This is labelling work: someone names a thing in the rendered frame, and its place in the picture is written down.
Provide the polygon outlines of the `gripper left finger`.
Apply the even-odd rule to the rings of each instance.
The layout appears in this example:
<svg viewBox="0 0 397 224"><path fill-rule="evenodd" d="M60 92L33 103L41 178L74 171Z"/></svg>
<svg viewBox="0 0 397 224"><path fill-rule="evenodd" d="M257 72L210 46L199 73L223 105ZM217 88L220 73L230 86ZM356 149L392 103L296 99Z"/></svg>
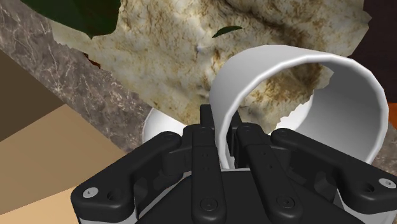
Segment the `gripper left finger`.
<svg viewBox="0 0 397 224"><path fill-rule="evenodd" d="M78 185L71 203L80 224L130 221L186 172L191 184L182 197L189 203L171 201L188 216L182 224L223 224L226 202L208 104L200 106L200 122L182 134L161 132Z"/></svg>

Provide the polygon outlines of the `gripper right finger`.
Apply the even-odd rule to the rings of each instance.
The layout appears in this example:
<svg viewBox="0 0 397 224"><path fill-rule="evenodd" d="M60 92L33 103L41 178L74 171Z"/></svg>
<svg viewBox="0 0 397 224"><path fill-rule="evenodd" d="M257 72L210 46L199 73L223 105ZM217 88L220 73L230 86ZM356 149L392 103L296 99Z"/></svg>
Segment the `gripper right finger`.
<svg viewBox="0 0 397 224"><path fill-rule="evenodd" d="M397 177L290 129L265 134L234 114L230 152L249 167L270 224L364 224L361 214L397 211Z"/></svg>

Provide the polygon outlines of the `white cup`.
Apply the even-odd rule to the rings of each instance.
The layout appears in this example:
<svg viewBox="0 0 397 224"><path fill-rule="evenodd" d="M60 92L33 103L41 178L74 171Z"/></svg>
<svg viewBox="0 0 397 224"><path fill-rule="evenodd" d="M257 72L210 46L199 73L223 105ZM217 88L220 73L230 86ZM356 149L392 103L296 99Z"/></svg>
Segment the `white cup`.
<svg viewBox="0 0 397 224"><path fill-rule="evenodd" d="M226 61L209 93L215 140L224 169L234 167L226 134L242 100L278 72L308 63L333 71L330 82L314 91L277 124L371 164L388 128L389 107L384 89L370 70L355 60L288 45L263 45Z"/></svg>

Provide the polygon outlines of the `white round dish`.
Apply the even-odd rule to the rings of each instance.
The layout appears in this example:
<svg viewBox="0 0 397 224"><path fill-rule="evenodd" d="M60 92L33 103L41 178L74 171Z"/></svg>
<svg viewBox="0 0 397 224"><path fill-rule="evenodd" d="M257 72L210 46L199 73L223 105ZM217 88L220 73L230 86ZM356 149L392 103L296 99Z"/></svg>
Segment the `white round dish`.
<svg viewBox="0 0 397 224"><path fill-rule="evenodd" d="M185 127L185 124L152 108L143 123L142 142L145 143L164 131L175 132L181 136Z"/></svg>

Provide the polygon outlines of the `cream shaggy rug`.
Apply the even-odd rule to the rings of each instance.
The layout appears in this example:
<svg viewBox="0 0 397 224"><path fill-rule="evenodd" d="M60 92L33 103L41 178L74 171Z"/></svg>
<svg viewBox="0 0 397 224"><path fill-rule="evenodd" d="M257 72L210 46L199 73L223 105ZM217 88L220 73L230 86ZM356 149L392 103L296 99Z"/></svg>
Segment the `cream shaggy rug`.
<svg viewBox="0 0 397 224"><path fill-rule="evenodd" d="M233 55L290 45L348 56L369 26L364 0L119 0L108 35L52 22L56 42L86 53L150 106L190 125Z"/></svg>

